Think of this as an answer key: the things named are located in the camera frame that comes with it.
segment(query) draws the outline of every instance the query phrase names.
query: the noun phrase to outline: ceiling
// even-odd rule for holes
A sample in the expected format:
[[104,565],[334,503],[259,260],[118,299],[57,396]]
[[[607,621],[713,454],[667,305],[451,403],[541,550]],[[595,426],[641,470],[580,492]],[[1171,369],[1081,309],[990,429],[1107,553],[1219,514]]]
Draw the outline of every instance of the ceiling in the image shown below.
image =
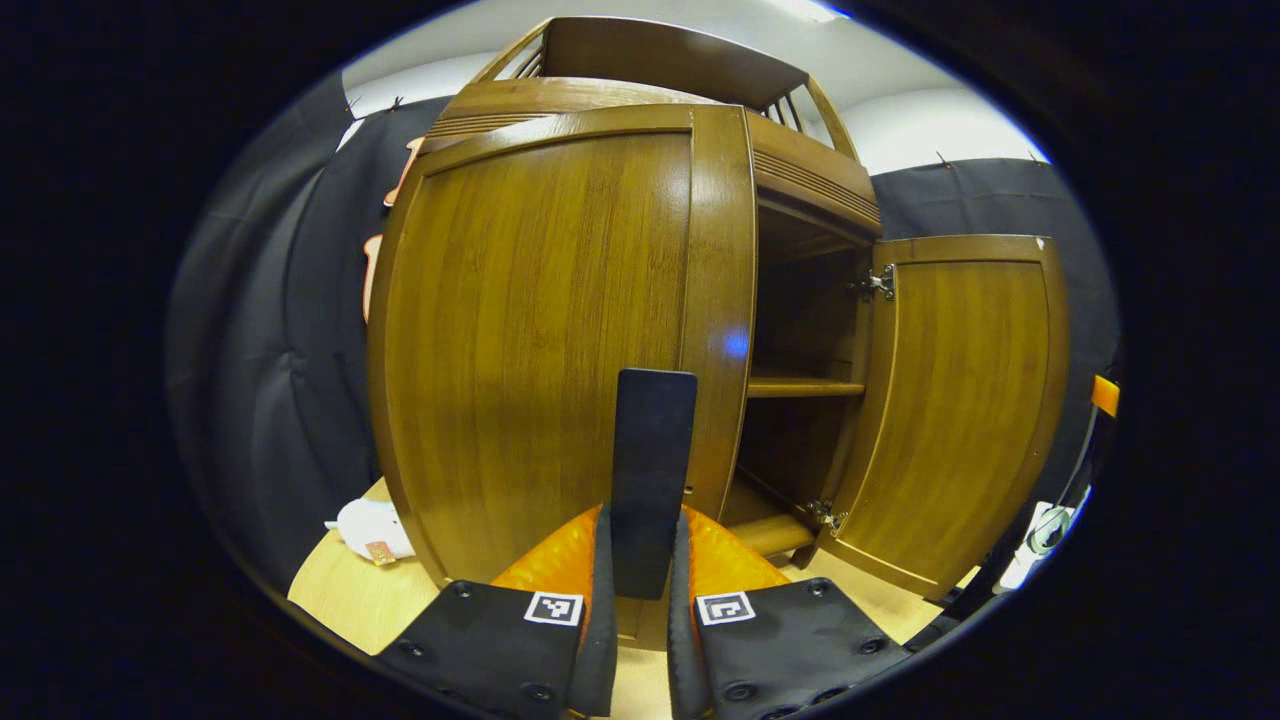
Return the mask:
[[545,18],[617,15],[678,24],[808,70],[836,108],[964,83],[847,18],[817,23],[768,0],[477,0],[410,29],[343,70],[347,88],[460,55],[497,53]]

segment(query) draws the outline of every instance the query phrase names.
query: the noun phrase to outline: open cabinet door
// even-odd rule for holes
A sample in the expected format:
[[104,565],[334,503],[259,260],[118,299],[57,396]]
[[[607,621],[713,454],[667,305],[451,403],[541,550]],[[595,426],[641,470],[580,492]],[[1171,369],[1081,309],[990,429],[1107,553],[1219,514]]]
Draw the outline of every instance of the open cabinet door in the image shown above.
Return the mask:
[[492,582],[608,500],[623,368],[698,375],[686,501],[716,512],[754,283],[741,108],[562,114],[419,158],[374,275],[369,365],[379,459],[431,579]]
[[1051,240],[1025,236],[882,242],[872,259],[892,291],[872,300],[867,397],[818,542],[941,600],[1048,455],[1068,365],[1061,269]]

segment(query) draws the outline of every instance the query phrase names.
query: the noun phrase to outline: metal hinge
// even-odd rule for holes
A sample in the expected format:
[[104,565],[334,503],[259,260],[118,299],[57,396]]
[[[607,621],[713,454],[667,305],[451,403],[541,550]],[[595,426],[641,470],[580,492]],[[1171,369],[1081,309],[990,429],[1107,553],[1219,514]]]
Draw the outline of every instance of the metal hinge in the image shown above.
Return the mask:
[[870,302],[876,291],[884,293],[884,300],[893,301],[893,264],[884,265],[884,272],[876,277],[874,272],[867,270],[867,279],[849,283],[850,290],[863,292],[863,300]]
[[810,500],[804,509],[812,512],[818,523],[831,527],[831,537],[840,534],[840,525],[844,524],[845,518],[849,518],[849,512],[832,515],[829,500]]

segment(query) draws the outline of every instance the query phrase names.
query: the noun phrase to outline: cabinet door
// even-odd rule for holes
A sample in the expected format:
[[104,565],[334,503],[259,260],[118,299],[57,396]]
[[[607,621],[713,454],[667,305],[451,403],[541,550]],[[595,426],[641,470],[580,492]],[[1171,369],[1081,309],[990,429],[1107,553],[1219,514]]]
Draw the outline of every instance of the cabinet door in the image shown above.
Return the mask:
[[718,512],[754,313],[741,108],[611,108],[484,133],[413,163],[384,236],[374,429],[435,582],[490,582],[608,498],[628,366],[698,375],[686,501]]
[[867,397],[819,547],[938,600],[982,561],[1044,465],[1062,405],[1066,299],[1048,238],[883,242]]

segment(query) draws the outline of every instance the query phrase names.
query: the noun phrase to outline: black curtain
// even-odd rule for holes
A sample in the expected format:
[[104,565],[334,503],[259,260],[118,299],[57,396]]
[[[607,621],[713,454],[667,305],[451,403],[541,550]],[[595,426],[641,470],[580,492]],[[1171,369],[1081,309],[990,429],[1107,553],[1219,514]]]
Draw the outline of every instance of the black curtain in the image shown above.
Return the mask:
[[260,133],[212,192],[170,296],[169,411],[188,475],[241,560],[287,592],[380,475],[370,427],[364,242],[448,99],[351,127],[340,77]]
[[[909,168],[874,176],[872,186],[884,240],[964,233],[1053,240],[1066,282],[1070,364],[1062,415],[1030,503],[1053,502],[1066,488],[1084,443],[1093,375],[1110,377],[1120,342],[1111,274],[1083,209],[1052,165],[1033,160],[957,160]],[[1083,484],[1076,483],[1064,501],[1080,492]]]

